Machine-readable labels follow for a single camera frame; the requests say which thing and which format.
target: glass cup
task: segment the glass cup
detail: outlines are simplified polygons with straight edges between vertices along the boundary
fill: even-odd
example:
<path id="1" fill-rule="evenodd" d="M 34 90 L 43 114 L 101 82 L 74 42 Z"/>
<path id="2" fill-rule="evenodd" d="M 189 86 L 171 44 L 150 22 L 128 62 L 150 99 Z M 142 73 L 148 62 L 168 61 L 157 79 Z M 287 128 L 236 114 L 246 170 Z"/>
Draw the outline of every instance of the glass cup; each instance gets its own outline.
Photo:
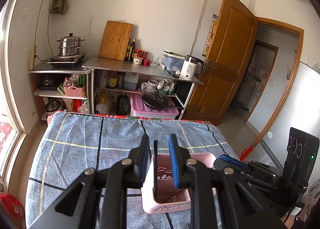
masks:
<path id="1" fill-rule="evenodd" d="M 155 66 L 158 65 L 158 61 L 159 61 L 159 56 L 153 56 L 153 57 L 151 58 L 151 63 L 150 63 L 150 65 L 155 67 Z"/>

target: pink bin lid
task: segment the pink bin lid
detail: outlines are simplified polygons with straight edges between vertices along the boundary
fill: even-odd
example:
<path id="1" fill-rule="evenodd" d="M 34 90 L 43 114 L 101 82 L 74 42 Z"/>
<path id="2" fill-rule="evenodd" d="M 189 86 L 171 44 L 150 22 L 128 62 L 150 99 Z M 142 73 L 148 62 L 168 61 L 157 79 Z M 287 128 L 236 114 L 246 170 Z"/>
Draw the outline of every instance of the pink bin lid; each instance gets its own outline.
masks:
<path id="1" fill-rule="evenodd" d="M 169 105 L 174 105 L 171 99 L 168 100 Z M 141 94 L 132 94 L 131 95 L 131 109 L 134 113 L 148 113 L 148 114 L 157 114 L 163 116 L 177 116 L 179 111 L 177 108 L 164 108 L 162 110 L 152 110 L 146 106 L 142 100 Z"/>

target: bed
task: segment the bed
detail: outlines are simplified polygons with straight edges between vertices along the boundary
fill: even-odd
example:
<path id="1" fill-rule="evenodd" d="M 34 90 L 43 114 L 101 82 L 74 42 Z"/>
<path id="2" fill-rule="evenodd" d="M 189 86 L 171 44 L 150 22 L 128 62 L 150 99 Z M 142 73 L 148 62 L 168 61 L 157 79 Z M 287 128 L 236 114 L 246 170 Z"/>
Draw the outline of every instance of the bed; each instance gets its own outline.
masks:
<path id="1" fill-rule="evenodd" d="M 210 122 L 57 113 L 32 163 L 25 205 L 27 228 L 86 168 L 109 168 L 126 158 L 130 149 L 139 146 L 143 134 L 150 141 L 158 140 L 159 153 L 168 153 L 168 135 L 172 133 L 190 153 L 211 152 L 219 157 L 224 153 L 223 147 L 237 158 Z M 127 228 L 187 228 L 189 220 L 190 210 L 145 213 L 141 190 L 128 189 Z"/>

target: refrigerator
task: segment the refrigerator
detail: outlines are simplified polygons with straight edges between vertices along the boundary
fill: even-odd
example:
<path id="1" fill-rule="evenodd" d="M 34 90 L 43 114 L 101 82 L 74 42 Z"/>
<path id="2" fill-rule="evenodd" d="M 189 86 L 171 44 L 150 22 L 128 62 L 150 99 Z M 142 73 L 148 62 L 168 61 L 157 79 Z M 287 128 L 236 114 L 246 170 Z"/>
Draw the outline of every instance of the refrigerator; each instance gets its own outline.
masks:
<path id="1" fill-rule="evenodd" d="M 256 160 L 283 169 L 291 127 L 320 138 L 320 74 L 302 62 L 279 115 L 245 161 Z M 320 152 L 309 185 L 319 178 Z"/>

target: green bowl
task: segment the green bowl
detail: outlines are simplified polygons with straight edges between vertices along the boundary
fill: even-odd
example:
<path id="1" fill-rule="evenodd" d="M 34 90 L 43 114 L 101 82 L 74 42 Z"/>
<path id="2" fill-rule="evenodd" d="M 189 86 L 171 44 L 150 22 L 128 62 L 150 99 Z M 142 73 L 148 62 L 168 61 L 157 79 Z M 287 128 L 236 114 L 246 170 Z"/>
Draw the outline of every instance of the green bowl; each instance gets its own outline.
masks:
<path id="1" fill-rule="evenodd" d="M 167 95 L 167 93 L 168 93 L 168 92 L 167 92 L 167 91 L 163 91 L 163 90 L 158 90 L 158 89 L 157 89 L 157 93 L 158 93 L 158 94 L 160 94 L 160 95 Z"/>

